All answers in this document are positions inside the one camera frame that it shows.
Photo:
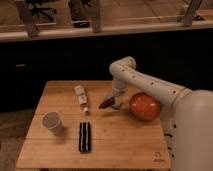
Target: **bottle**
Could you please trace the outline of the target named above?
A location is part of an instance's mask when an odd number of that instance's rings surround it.
[[[84,87],[81,85],[76,86],[75,94],[77,95],[78,103],[81,106],[83,112],[88,113],[89,112],[88,100],[87,100],[86,91]]]

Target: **dark background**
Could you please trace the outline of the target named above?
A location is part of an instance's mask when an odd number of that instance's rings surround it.
[[[145,74],[212,90],[212,33],[203,29],[0,43],[0,111],[35,108],[48,80],[111,80],[110,63],[128,55]]]

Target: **orange pumpkin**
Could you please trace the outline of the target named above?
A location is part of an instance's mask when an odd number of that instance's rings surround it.
[[[146,93],[136,93],[129,102],[131,112],[139,119],[151,121],[160,115],[161,104]]]

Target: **cup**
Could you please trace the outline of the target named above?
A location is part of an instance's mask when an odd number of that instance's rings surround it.
[[[57,135],[63,131],[61,116],[58,112],[48,112],[42,118],[42,125]]]

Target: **office chair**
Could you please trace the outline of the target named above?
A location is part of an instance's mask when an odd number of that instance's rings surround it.
[[[84,8],[91,7],[92,0],[69,0],[68,6],[70,9],[74,27],[85,28],[89,27],[89,21],[84,12]]]
[[[36,14],[39,17],[40,14],[42,14],[42,15],[46,16],[50,21],[54,20],[54,18],[52,16],[50,16],[49,14],[47,14],[45,11],[51,10],[54,12],[54,14],[56,14],[56,9],[37,7],[37,4],[42,5],[43,3],[50,2],[50,0],[26,0],[26,2],[33,6],[33,8],[30,9],[32,16],[34,16]]]

